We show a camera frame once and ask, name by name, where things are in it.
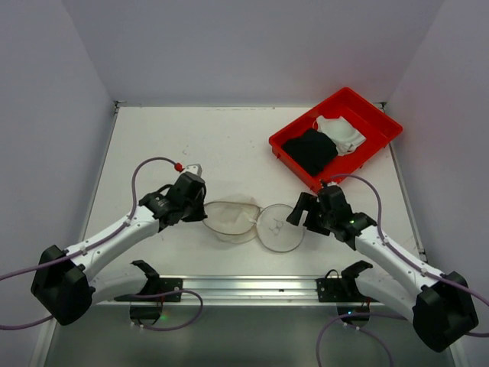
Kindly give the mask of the white mesh laundry bag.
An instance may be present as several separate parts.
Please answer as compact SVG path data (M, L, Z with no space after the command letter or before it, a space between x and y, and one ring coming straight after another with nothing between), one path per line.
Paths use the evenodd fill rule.
M261 207L246 195L227 196L204 205L203 225L222 242L243 244L258 240L269 252L284 254L303 242L305 230L287 222L293 208L283 203Z

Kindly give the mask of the black garment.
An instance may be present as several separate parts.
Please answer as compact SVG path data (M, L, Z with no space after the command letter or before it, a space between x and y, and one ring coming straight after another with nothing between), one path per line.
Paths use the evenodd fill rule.
M313 128L285 141L281 147L311 177L320 174L338 156L333 140Z

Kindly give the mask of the white bra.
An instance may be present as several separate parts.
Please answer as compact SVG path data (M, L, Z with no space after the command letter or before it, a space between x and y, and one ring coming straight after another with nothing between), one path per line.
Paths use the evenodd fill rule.
M320 115L316 118L315 126L318 132L323 133L333 141L339 156L354 153L367 140L343 116L336 119L327 119Z

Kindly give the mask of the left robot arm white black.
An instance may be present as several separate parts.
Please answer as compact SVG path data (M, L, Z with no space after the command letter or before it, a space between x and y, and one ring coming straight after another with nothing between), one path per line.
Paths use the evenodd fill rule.
M63 326L106 300L160 298L159 274L147 262L132 261L114 271L106 267L169 226L205 219L205 196L202 168L198 164L185 167L166 193L145 195L130 213L93 237L64 250L55 245L44 250L31 293Z

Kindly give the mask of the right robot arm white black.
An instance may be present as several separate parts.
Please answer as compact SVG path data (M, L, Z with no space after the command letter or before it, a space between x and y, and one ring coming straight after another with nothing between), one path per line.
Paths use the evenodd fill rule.
M445 274L404 250L377 221L354 212L340 187L323 187L315 195L301 193L287 222L333 235L364 256L337 279L317 279L320 297L329 292L336 301L357 297L379 301L408 320L435 352L478 326L467 281L456 271Z

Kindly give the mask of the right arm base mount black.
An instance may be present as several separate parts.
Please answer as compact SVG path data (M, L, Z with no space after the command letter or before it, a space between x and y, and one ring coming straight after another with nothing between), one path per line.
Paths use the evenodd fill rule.
M316 293L318 302L335 304L342 322L349 326L362 327L367 324L370 317L351 316L353 313L371 312L370 297L364 296L358 290L355 281L364 271L374 266L367 261L357 261L342 271L329 270L324 276L316 279Z

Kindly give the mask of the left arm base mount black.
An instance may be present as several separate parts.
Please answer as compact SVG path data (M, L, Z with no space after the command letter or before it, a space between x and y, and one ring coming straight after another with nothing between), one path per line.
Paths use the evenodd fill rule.
M143 260L135 260L131 263L138 268L146 281L139 295L154 295L167 293L171 291L181 290L183 288L182 278L161 278L157 271ZM149 299L139 299L134 295L126 294L115 298L117 302L150 302L152 306L130 306L129 317L131 321L138 324L148 324L153 326L163 315L164 302L180 302L180 294L172 294L170 296L159 296Z

